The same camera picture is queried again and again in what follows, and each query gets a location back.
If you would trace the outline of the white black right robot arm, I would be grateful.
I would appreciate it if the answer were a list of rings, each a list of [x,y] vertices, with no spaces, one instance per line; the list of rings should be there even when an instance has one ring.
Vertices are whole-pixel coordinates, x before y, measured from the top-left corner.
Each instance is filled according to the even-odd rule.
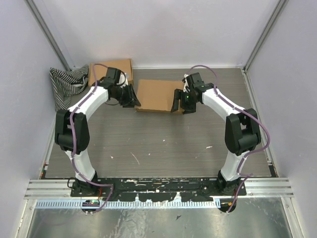
[[[199,73],[185,75],[183,89],[175,89],[171,112],[196,112],[201,103],[216,112],[225,122],[224,141],[228,150],[223,167],[216,179],[216,188],[222,195],[230,195],[241,179],[241,169],[248,155],[261,142],[257,112],[245,109],[227,99],[213,83],[205,83]]]

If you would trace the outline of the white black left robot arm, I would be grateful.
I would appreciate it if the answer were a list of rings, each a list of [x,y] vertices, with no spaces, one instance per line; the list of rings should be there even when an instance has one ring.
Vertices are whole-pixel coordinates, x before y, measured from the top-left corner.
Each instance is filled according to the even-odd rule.
[[[126,73],[114,67],[108,67],[104,77],[95,79],[89,92],[75,105],[56,113],[54,140],[69,157],[75,170],[72,189],[89,197],[97,195],[103,185],[98,184],[98,175],[88,154],[88,121],[111,98],[116,99],[124,108],[141,104],[133,86],[128,83]]]

